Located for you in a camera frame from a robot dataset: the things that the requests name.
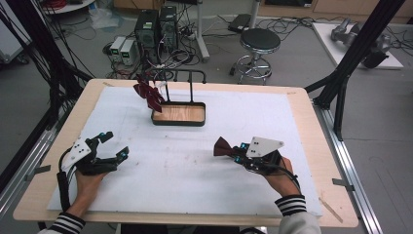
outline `striped sleeve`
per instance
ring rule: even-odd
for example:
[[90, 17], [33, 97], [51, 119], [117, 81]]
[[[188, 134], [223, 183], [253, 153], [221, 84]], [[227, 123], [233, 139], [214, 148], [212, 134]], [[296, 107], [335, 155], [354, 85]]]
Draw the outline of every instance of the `striped sleeve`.
[[306, 200], [303, 195], [290, 195], [276, 201], [283, 216], [306, 212]]
[[75, 215], [60, 213], [49, 230], [62, 234], [79, 234], [85, 226], [85, 223], [85, 221]]

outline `white cardboard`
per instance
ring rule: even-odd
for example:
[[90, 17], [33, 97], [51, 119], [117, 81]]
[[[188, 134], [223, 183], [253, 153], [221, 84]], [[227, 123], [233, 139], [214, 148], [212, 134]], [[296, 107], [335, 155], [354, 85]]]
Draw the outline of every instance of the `white cardboard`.
[[[343, 59], [344, 54], [347, 52], [348, 47], [346, 47], [343, 42], [341, 41], [333, 41], [331, 40], [331, 30], [336, 28], [340, 23], [320, 23], [320, 22], [313, 22], [313, 28], [321, 40], [323, 46], [328, 51], [328, 55], [334, 61], [335, 65], [340, 63], [341, 59]], [[354, 24], [347, 25], [347, 32], [353, 27]], [[386, 53], [388, 58], [382, 61], [375, 69], [401, 69], [403, 65], [395, 58], [392, 53]], [[358, 65], [358, 68], [365, 68], [362, 64]]]
[[[171, 100], [189, 100], [189, 91], [169, 91]], [[105, 177], [92, 211], [164, 214], [281, 216], [280, 195], [261, 175], [247, 172], [230, 157], [213, 157], [219, 137], [231, 146], [252, 137], [284, 142], [280, 153], [291, 159], [308, 211], [321, 215], [315, 186], [286, 95], [196, 91], [206, 104], [203, 127], [155, 126], [146, 100], [133, 88], [107, 87], [82, 138], [112, 131], [97, 149], [107, 158], [128, 146], [129, 159]], [[70, 184], [71, 201], [76, 181]], [[48, 206], [60, 210], [58, 190]]]

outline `black and white striped sleeve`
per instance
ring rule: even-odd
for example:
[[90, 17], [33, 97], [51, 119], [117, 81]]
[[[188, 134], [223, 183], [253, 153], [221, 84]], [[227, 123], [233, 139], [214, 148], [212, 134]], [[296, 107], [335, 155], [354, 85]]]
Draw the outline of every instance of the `black and white striped sleeve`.
[[55, 223], [49, 229], [39, 232], [39, 234], [79, 234], [85, 223], [85, 221], [75, 215], [60, 213]]
[[303, 195], [291, 195], [276, 201], [282, 211], [279, 234], [321, 234], [317, 218], [309, 214]]
[[283, 216], [306, 212], [306, 200], [303, 195], [290, 195], [276, 201]]

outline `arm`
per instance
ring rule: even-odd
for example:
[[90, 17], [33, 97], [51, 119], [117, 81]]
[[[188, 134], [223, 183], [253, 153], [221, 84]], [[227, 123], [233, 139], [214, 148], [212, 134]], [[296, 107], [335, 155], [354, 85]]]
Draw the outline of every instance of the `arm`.
[[83, 215], [97, 196], [97, 189], [106, 174], [82, 175], [76, 172], [77, 196], [72, 206], [65, 213], [60, 213], [55, 223], [38, 234], [79, 234], [85, 226]]
[[[291, 162], [282, 157], [280, 166], [292, 173]], [[276, 205], [282, 212], [280, 234], [320, 234], [317, 219], [307, 213], [305, 197], [284, 173], [264, 176], [270, 185], [282, 195]]]

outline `metal rail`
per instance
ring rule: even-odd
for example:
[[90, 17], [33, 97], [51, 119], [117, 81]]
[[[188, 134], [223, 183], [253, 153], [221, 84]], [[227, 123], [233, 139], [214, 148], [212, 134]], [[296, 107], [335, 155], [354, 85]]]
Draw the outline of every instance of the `metal rail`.
[[357, 211], [362, 218], [364, 227], [366, 231], [370, 234], [382, 234], [382, 228], [374, 214], [373, 208], [368, 201], [367, 195], [362, 187], [361, 181], [358, 178], [355, 165], [353, 164], [352, 158], [350, 157], [349, 151], [346, 148], [344, 141], [342, 141], [334, 133], [334, 117], [330, 110], [325, 110], [319, 106], [315, 106], [319, 109], [320, 116], [322, 117], [323, 124], [327, 129], [329, 136], [331, 137], [331, 143], [334, 146], [335, 157], [340, 163], [341, 171], [343, 176], [354, 191], [350, 191], [354, 202], [357, 205]]

